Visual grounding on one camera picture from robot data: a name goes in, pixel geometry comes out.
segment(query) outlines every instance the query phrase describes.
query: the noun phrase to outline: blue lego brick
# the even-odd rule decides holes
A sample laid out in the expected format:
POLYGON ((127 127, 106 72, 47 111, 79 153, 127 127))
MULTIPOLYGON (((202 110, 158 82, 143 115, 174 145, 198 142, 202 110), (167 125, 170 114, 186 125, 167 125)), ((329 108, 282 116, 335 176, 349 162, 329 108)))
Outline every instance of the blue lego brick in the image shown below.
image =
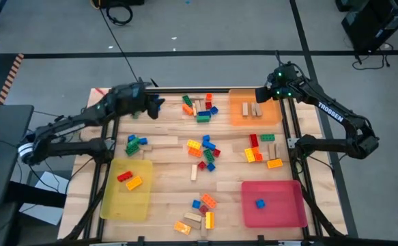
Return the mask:
POLYGON ((215 165, 214 165, 213 163, 209 163, 209 164, 206 166, 206 168, 207 168, 210 172, 212 172, 212 171, 214 171, 214 169, 215 169, 215 165))
POLYGON ((211 112, 209 111, 200 111, 197 113, 198 116, 209 116, 211 117, 211 112))
POLYGON ((194 200, 194 201, 193 201, 193 208, 199 209, 199 208, 200 208, 200 201, 194 200))
POLYGON ((139 139, 138 143, 139 143, 139 144, 142 144, 142 145, 148 144, 147 138, 146 138, 146 137, 143 137, 142 139, 139 139))
POLYGON ((265 208, 266 202, 263 199, 256 200, 256 207, 257 208, 265 208))
POLYGON ((132 141, 133 139, 135 139, 135 135, 130 135, 130 136, 128 137, 128 142, 132 141))
POLYGON ((218 113, 217 107, 213 106, 213 107, 210 109, 210 112, 211 112, 212 114, 218 113))
POLYGON ((215 144, 212 144, 208 141, 203 141, 203 143, 201 144, 203 147, 208 148, 210 150, 215 150, 215 144))

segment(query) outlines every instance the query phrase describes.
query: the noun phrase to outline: gray floor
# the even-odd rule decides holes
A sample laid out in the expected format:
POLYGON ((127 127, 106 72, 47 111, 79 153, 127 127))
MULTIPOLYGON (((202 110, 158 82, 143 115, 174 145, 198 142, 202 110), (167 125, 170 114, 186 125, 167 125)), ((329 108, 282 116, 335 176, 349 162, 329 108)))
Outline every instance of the gray floor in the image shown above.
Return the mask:
MULTIPOLYGON (((344 14, 333 1, 297 0, 297 4, 311 50, 350 50, 340 24, 344 14)), ((148 0, 133 10, 130 25, 113 26, 125 51, 301 50, 287 0, 189 4, 148 0)), ((8 0, 0 24, 0 53, 118 52, 100 13, 87 1, 8 0)), ((398 49, 398 32, 389 42, 398 49)), ((306 71, 304 57, 282 59, 306 71)), ((379 149, 369 158, 342 160, 358 233, 398 240, 398 56, 389 57, 391 67, 383 70, 356 71, 353 61, 353 57, 313 57, 324 89, 370 118, 381 138, 379 149)), ((141 57, 130 58, 130 63, 138 76, 153 78, 160 86, 262 85, 277 65, 268 56, 141 57)), ((365 65, 379 63, 380 58, 373 57, 365 65)), ((40 111, 69 115, 85 105, 89 88, 133 81, 121 58, 25 59, 7 104, 32 104, 40 111)), ((30 127, 51 120, 36 114, 30 127)), ((335 137, 342 137, 340 126, 331 122, 331 127, 335 137)), ((73 158, 48 160, 61 171, 71 170, 72 162, 73 158)), ((41 164, 36 170, 48 169, 41 164)), ((54 238, 55 233, 51 228, 25 228, 22 244, 34 234, 54 238)))

